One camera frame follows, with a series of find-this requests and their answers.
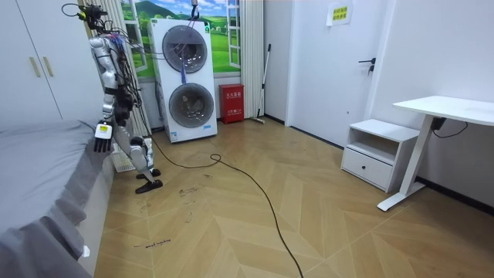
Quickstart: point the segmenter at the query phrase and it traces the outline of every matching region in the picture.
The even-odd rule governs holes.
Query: white wardrobe
[[[65,3],[2,2],[0,128],[101,118],[103,88],[84,23],[61,12]]]

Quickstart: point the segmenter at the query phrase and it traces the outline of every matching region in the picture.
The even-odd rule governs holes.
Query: landscape mural
[[[132,11],[128,0],[120,0],[122,4],[123,15],[126,20],[132,20]],[[140,34],[145,49],[151,49],[149,37],[147,34],[147,26],[151,19],[183,19],[189,20],[191,17],[191,2],[190,0],[134,0],[136,5],[137,17],[139,19]],[[225,0],[199,0],[199,12],[201,22],[207,22],[211,33],[211,51],[213,59],[213,72],[238,72],[240,69],[229,65],[228,61],[228,33],[227,33],[227,18],[226,18],[226,2]],[[231,24],[235,24],[235,14]],[[137,38],[137,34],[132,32],[132,29],[127,28],[129,37]],[[232,45],[236,44],[237,34],[232,33]],[[142,65],[140,54],[133,54],[136,67]],[[232,53],[232,61],[237,60],[236,51]],[[137,73],[139,77],[154,76],[154,66],[151,55],[146,55],[147,69]]]

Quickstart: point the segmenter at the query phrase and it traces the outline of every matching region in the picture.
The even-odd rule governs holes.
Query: white desk
[[[463,100],[454,97],[424,97],[394,103],[394,107],[425,114],[422,128],[411,154],[407,171],[404,174],[400,191],[377,205],[379,209],[387,211],[393,205],[403,201],[417,190],[424,187],[420,182],[414,182],[421,163],[425,146],[431,137],[431,123],[435,117],[445,117],[453,120],[462,120],[474,124],[483,124],[494,127],[494,103],[476,100]]]

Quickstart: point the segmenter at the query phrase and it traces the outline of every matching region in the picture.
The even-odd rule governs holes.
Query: white curtain
[[[124,14],[122,13],[122,6],[120,5],[120,0],[85,0],[84,1],[86,4],[93,4],[93,5],[100,5],[102,10],[105,12],[108,12],[108,15],[103,16],[103,20],[113,20],[113,27],[118,27],[123,29],[125,32],[127,32],[127,28],[124,23]],[[127,47],[127,58],[129,59],[130,66],[132,67],[132,74],[134,75],[134,78],[137,80],[137,75],[135,72],[135,66],[134,66],[134,61],[132,59],[132,52],[130,50],[130,46],[126,44]],[[147,136],[149,135],[146,130],[146,126],[144,126],[143,121],[141,120],[142,117],[140,115],[140,110],[142,110],[144,119],[147,123],[147,129],[151,131],[151,128],[149,126],[149,120],[147,119],[147,114],[146,114],[146,109],[144,108],[144,105],[142,105],[141,108],[134,107],[132,109],[132,112],[130,113],[130,121],[132,122],[132,125],[134,127],[134,135],[136,136]]]
[[[240,1],[240,77],[244,85],[244,117],[255,117],[261,99],[264,69],[263,0]],[[264,114],[264,101],[261,115]]]

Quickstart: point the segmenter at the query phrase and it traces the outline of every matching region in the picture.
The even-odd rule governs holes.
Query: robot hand
[[[111,138],[113,136],[113,127],[111,123],[101,120],[96,126],[94,137],[94,151],[106,152],[111,150]]]

